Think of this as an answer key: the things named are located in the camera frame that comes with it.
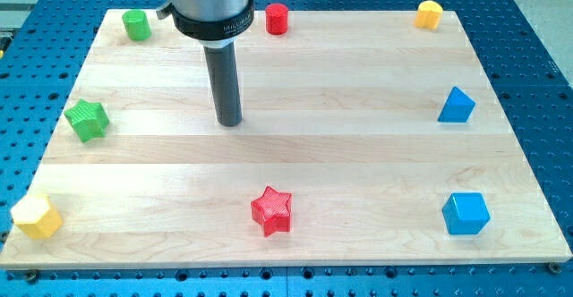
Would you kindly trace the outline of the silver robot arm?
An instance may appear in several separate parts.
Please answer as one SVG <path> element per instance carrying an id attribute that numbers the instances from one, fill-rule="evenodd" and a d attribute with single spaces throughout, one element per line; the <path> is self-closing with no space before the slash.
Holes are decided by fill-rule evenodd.
<path id="1" fill-rule="evenodd" d="M 156 13 L 204 47 L 224 48 L 252 25 L 254 0 L 167 0 Z"/>

